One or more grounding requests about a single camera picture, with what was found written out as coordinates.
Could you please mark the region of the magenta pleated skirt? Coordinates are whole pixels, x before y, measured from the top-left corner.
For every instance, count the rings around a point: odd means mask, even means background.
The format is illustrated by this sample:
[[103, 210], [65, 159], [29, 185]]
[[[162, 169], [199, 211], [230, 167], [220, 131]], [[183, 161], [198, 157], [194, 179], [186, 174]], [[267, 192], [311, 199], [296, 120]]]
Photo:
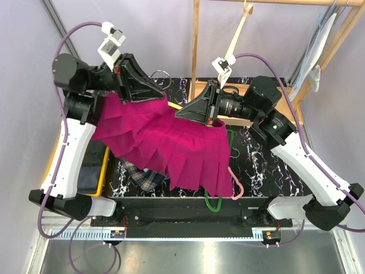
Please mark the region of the magenta pleated skirt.
[[208, 127], [176, 118], [175, 113], [166, 99], [122, 103], [117, 94], [109, 93], [92, 138], [139, 169], [168, 175], [170, 189], [204, 187], [213, 195], [222, 167], [225, 194], [221, 196], [232, 196], [225, 123], [217, 120]]

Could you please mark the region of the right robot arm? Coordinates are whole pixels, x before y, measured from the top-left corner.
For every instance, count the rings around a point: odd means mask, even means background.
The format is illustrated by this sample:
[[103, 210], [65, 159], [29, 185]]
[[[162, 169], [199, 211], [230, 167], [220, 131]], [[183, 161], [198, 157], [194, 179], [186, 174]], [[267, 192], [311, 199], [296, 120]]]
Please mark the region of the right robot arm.
[[282, 93], [275, 81], [257, 76], [243, 95], [238, 92], [236, 87], [227, 92], [226, 87], [209, 80], [198, 97], [176, 112], [176, 117], [205, 125], [212, 125], [220, 115], [250, 121], [254, 140], [285, 162], [309, 187], [312, 194], [305, 197], [268, 198], [259, 211], [263, 225], [302, 219], [324, 231], [338, 226], [363, 194], [363, 187], [337, 177], [306, 146], [298, 127], [276, 109]]

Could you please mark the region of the green plastic hanger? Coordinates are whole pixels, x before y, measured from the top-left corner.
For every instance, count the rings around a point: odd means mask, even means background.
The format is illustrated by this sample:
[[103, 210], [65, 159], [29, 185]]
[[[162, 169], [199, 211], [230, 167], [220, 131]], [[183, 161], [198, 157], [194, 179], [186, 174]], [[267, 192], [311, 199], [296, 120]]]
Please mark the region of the green plastic hanger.
[[[218, 213], [221, 210], [222, 206], [222, 196], [221, 194], [225, 194], [224, 187], [221, 186], [222, 180], [224, 179], [224, 172], [222, 171], [222, 167], [218, 169], [218, 182], [216, 183], [215, 192], [213, 195], [210, 195], [210, 192], [204, 189], [204, 202], [206, 207], [213, 213]], [[210, 199], [217, 197], [217, 204], [214, 207], [210, 203]]]

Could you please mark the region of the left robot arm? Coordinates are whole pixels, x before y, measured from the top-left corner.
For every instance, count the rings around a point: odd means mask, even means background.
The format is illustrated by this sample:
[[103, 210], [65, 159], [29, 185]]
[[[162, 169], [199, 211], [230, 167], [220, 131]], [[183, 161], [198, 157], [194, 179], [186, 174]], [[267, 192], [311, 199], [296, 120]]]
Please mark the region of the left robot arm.
[[162, 99], [163, 90], [130, 53], [117, 57], [110, 66], [90, 66], [70, 54], [60, 54], [52, 63], [52, 74], [56, 88], [66, 93], [63, 121], [48, 174], [40, 189], [30, 191], [29, 201], [40, 206], [40, 215], [48, 210], [79, 221], [102, 216], [109, 225], [119, 225], [123, 212], [114, 200], [78, 192], [83, 159], [105, 101], [104, 96], [90, 92], [110, 91], [126, 103]]

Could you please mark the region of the plaid navy skirt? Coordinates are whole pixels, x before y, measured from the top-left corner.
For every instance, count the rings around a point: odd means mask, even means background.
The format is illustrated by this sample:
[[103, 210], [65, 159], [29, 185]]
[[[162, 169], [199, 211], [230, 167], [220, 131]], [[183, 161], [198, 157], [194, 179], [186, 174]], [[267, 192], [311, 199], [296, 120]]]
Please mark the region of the plaid navy skirt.
[[123, 158], [119, 159], [121, 166], [129, 173], [131, 180], [136, 183], [142, 191], [152, 192], [156, 187], [162, 185], [169, 179], [168, 175], [164, 175], [148, 168], [139, 169], [134, 164]]

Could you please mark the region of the neon yellow hanger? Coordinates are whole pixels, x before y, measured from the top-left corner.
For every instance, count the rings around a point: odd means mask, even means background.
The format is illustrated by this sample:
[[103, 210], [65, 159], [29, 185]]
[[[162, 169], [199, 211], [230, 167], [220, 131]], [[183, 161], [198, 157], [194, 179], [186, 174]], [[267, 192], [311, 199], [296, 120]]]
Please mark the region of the neon yellow hanger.
[[176, 110], [181, 110], [183, 108], [183, 106], [179, 105], [179, 104], [175, 104], [173, 102], [168, 102], [168, 106], [171, 108], [174, 108]]

